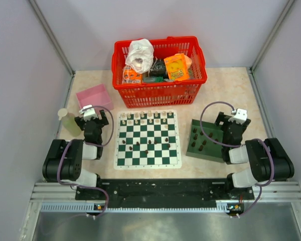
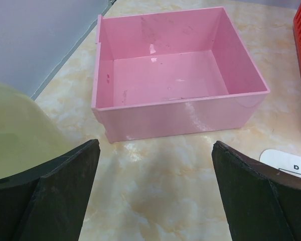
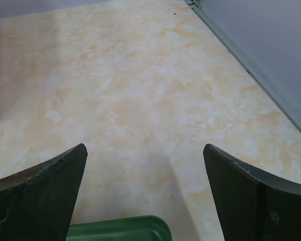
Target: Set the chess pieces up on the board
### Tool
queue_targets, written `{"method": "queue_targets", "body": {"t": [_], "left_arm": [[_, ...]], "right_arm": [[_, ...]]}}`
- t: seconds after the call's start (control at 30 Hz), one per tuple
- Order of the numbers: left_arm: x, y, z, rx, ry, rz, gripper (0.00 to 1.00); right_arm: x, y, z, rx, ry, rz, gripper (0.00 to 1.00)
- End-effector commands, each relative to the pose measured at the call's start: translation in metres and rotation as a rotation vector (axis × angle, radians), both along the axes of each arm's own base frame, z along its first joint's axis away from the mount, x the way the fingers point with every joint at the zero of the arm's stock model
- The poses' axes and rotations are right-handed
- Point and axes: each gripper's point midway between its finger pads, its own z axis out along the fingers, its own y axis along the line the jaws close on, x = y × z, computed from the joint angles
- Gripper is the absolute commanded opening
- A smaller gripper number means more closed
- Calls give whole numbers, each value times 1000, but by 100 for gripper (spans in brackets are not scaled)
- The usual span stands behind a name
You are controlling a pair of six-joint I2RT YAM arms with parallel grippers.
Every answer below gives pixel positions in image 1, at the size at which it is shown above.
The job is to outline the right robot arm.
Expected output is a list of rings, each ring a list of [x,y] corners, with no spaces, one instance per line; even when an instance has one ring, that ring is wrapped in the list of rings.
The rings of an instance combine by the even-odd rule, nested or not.
[[[228,165],[249,164],[243,171],[228,174],[230,187],[246,188],[255,184],[260,186],[294,176],[294,165],[277,138],[264,141],[252,139],[242,145],[242,135],[250,120],[238,124],[230,119],[231,116],[219,112],[215,120],[215,125],[222,123],[222,160]]]

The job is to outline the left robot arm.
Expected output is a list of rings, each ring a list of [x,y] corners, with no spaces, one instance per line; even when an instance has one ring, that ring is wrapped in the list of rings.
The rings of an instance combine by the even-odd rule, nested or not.
[[[42,167],[47,182],[61,185],[96,187],[98,175],[82,168],[83,160],[99,160],[103,147],[102,128],[109,124],[105,107],[87,105],[80,110],[80,116],[70,116],[75,127],[84,133],[84,139],[54,139]]]

